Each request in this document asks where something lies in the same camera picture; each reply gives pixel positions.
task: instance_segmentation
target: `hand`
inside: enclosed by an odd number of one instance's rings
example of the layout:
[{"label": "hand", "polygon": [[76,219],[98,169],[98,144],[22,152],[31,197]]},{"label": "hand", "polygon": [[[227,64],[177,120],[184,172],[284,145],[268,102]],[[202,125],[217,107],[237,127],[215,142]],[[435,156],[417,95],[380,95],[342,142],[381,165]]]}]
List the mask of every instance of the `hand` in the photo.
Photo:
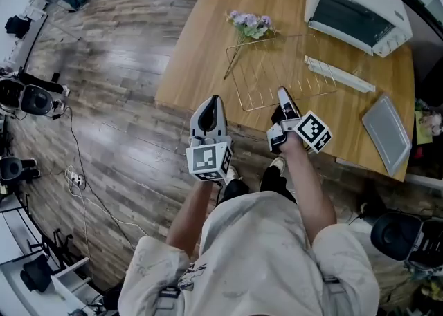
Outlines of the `hand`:
[{"label": "hand", "polygon": [[287,134],[286,141],[278,147],[285,156],[292,156],[300,151],[305,152],[303,141],[294,132]]}]

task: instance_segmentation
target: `metal grill rack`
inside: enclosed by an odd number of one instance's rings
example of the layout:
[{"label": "metal grill rack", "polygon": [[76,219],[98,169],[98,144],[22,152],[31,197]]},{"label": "metal grill rack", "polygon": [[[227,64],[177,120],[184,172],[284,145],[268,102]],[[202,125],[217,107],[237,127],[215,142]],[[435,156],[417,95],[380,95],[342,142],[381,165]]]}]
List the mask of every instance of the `metal grill rack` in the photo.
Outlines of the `metal grill rack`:
[{"label": "metal grill rack", "polygon": [[[315,35],[277,36],[226,49],[229,67],[244,111],[279,103],[277,90],[284,86],[294,100],[333,93],[336,82],[329,65],[318,61]],[[321,74],[311,71],[321,69]]]}]

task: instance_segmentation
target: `person's right arm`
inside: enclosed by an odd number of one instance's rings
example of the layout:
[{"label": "person's right arm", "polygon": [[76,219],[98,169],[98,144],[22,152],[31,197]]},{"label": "person's right arm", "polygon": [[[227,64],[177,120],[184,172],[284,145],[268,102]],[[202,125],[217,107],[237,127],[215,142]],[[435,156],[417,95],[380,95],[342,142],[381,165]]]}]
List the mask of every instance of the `person's right arm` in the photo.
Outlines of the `person's right arm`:
[{"label": "person's right arm", "polygon": [[287,134],[287,141],[280,145],[296,191],[297,203],[309,242],[337,218],[329,197],[323,194],[320,180],[303,148],[302,141],[295,133]]}]

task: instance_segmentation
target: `white marker cube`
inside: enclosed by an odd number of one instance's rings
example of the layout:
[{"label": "white marker cube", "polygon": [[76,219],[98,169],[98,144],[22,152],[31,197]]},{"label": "white marker cube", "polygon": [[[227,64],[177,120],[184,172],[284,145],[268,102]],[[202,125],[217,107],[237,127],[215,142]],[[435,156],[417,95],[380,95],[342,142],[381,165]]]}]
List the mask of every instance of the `white marker cube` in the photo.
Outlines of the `white marker cube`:
[{"label": "white marker cube", "polygon": [[233,153],[227,142],[186,149],[189,173],[197,180],[223,180]]}]

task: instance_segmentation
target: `baking tray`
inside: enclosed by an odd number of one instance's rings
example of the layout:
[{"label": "baking tray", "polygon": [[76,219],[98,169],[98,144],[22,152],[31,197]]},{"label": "baking tray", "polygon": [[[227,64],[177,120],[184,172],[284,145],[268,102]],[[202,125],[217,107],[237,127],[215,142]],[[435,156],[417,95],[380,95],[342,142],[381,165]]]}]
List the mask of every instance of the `baking tray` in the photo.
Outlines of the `baking tray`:
[{"label": "baking tray", "polygon": [[379,151],[389,176],[394,176],[409,157],[411,143],[387,94],[384,93],[363,116],[363,125]]}]

